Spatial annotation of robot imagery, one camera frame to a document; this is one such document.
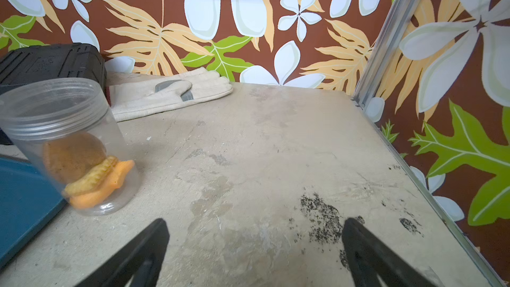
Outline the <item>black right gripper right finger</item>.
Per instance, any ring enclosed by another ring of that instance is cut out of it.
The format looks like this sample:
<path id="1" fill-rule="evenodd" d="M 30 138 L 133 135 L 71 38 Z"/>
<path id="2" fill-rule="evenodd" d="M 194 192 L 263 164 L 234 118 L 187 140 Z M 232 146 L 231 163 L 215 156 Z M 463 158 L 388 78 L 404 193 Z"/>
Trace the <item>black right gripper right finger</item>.
<path id="1" fill-rule="evenodd" d="M 433 286 L 357 219 L 343 226 L 343 245 L 356 286 Z"/>

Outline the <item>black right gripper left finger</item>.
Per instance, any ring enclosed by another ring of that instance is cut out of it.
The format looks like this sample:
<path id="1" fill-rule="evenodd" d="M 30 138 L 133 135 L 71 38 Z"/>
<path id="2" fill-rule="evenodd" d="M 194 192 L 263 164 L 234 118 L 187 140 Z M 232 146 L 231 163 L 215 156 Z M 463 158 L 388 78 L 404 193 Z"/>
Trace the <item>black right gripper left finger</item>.
<path id="1" fill-rule="evenodd" d="M 156 286 L 170 233 L 159 218 L 78 283 L 79 286 Z"/>

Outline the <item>orange fish-shaped cookie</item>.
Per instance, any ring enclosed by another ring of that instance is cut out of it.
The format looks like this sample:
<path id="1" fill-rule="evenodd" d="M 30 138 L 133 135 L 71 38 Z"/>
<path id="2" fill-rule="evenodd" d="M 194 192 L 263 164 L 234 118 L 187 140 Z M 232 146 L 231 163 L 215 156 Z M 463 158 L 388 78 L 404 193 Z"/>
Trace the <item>orange fish-shaped cookie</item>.
<path id="1" fill-rule="evenodd" d="M 90 193 L 72 196 L 70 204 L 77 209 L 90 209 L 105 202 L 115 190 L 123 186 L 126 176 L 134 166 L 134 160 L 117 163 L 98 189 Z"/>

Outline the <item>yellow rectangular cracker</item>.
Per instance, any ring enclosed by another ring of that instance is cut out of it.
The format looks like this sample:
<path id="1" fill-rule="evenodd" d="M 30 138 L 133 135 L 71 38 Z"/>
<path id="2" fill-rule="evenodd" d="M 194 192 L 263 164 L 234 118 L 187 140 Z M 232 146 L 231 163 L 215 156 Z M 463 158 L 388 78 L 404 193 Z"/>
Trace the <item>yellow rectangular cracker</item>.
<path id="1" fill-rule="evenodd" d="M 118 158 L 115 156 L 108 156 L 97 166 L 94 166 L 79 180 L 69 183 L 63 190 L 65 197 L 72 197 L 83 195 L 95 191 L 102 182 L 106 179 L 109 173 L 114 169 L 118 163 Z"/>

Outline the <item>round brown cookie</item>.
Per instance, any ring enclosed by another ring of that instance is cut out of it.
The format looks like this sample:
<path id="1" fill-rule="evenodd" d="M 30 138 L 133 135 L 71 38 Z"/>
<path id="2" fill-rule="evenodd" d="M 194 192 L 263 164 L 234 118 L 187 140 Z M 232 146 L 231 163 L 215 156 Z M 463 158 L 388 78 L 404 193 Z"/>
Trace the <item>round brown cookie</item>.
<path id="1" fill-rule="evenodd" d="M 45 142 L 42 146 L 42 159 L 46 171 L 55 181 L 69 184 L 105 160 L 106 148 L 92 134 L 78 132 Z"/>

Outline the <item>clear plastic cookie jar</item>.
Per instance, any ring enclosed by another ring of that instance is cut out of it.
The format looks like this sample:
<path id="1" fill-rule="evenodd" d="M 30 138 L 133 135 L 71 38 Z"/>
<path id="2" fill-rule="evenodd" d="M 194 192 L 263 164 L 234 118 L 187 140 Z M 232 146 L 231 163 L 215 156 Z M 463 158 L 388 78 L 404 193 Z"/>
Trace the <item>clear plastic cookie jar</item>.
<path id="1" fill-rule="evenodd" d="M 141 180 L 103 88 L 57 78 L 1 95 L 1 129 L 83 215 L 120 210 Z"/>

